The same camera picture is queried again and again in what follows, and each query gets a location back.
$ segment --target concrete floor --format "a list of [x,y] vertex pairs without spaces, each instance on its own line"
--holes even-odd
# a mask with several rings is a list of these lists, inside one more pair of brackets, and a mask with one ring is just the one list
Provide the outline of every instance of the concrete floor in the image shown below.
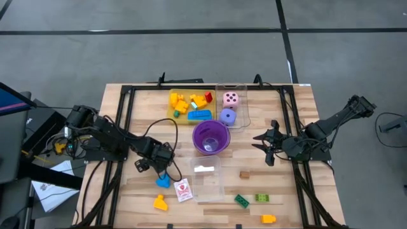
[[[406,1],[282,3],[288,28],[407,27]],[[218,27],[279,27],[275,1],[13,0],[0,21],[0,31]],[[321,118],[341,109],[354,94],[378,106],[373,117],[344,125],[332,150],[347,224],[404,228],[407,151],[379,144],[374,121],[381,112],[406,113],[407,34],[290,34],[289,38],[298,80],[312,84]],[[169,80],[249,83],[260,73],[270,83],[290,82],[278,33],[0,36],[1,81],[30,90],[49,106],[97,108],[106,83],[155,81],[164,71]],[[406,144],[400,131],[381,137],[388,144]],[[72,198],[37,220],[36,228],[69,226],[76,201]]]

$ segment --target pink dice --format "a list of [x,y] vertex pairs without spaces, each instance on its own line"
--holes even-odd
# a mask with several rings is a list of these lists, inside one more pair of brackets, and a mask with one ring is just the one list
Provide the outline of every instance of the pink dice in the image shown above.
[[236,92],[226,92],[223,94],[223,108],[237,110],[239,105],[239,96]]

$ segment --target paper sheet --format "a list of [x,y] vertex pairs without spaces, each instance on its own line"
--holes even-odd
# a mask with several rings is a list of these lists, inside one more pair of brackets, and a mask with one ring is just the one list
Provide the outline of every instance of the paper sheet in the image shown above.
[[[74,175],[70,161],[64,161],[50,169],[55,170],[55,171],[65,171],[64,173],[66,173],[66,174],[70,174],[72,176]],[[73,196],[77,192],[79,192],[79,190],[63,188],[63,187],[55,186],[53,184],[47,184],[47,183],[42,183],[42,182],[38,182],[38,181],[32,181],[32,185],[40,200],[48,197],[41,201],[41,204],[42,204],[45,212],[50,212],[50,211],[54,210],[60,204],[65,202],[65,200],[67,200],[68,198],[70,198],[71,196]]]

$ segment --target wooden tabletop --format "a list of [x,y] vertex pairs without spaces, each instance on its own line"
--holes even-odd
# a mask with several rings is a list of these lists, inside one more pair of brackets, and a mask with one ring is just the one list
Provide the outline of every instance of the wooden tabletop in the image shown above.
[[[115,119],[121,84],[108,84],[103,96],[100,113]],[[318,112],[310,86],[294,85],[296,102],[300,119],[304,124],[318,120]],[[253,148],[251,143],[258,143],[252,138],[263,134],[270,128],[272,119],[280,123],[280,131],[285,132],[281,102],[277,92],[250,90],[247,93],[251,124],[243,132],[231,133],[230,145],[218,156],[221,159],[225,198],[220,202],[197,203],[193,199],[179,203],[174,186],[169,189],[159,188],[155,184],[157,174],[153,169],[139,173],[134,162],[139,159],[134,152],[129,152],[128,160],[123,166],[120,183],[120,193],[116,209],[115,228],[165,228],[167,223],[174,228],[234,228],[242,224],[244,228],[301,228],[301,215],[295,188],[293,169],[290,162],[275,159],[273,167],[265,163],[265,154]],[[169,100],[168,90],[144,90],[135,94],[130,131],[133,134],[143,134],[146,128],[155,120],[165,118]],[[291,123],[294,123],[290,111]],[[202,156],[192,143],[193,126],[179,126],[179,142],[175,161],[183,176],[191,184],[192,171],[190,160]],[[170,122],[154,125],[149,136],[161,142],[168,141],[172,146],[175,141],[175,128]],[[78,210],[81,212],[85,185],[97,162],[86,167],[83,185],[79,194]],[[310,162],[315,192],[323,206],[339,223],[345,223],[336,190],[332,171],[321,162]],[[100,197],[106,162],[96,171],[91,180],[86,196],[85,215]],[[241,170],[250,171],[249,179],[240,179]],[[169,167],[169,173],[177,177],[174,166]],[[256,193],[266,193],[270,196],[269,203],[257,203]],[[158,194],[164,195],[169,206],[167,212],[153,207]],[[247,209],[235,203],[237,194],[250,202]],[[310,202],[306,197],[308,217],[313,223]],[[110,198],[106,202],[103,222],[107,223]],[[274,224],[262,224],[260,216],[273,214],[277,217]]]

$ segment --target purple cylinder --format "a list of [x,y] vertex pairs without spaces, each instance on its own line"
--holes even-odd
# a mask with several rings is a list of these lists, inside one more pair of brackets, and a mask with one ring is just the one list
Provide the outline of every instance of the purple cylinder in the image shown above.
[[196,149],[202,154],[215,155],[228,147],[230,133],[220,121],[205,120],[193,129],[192,140]]

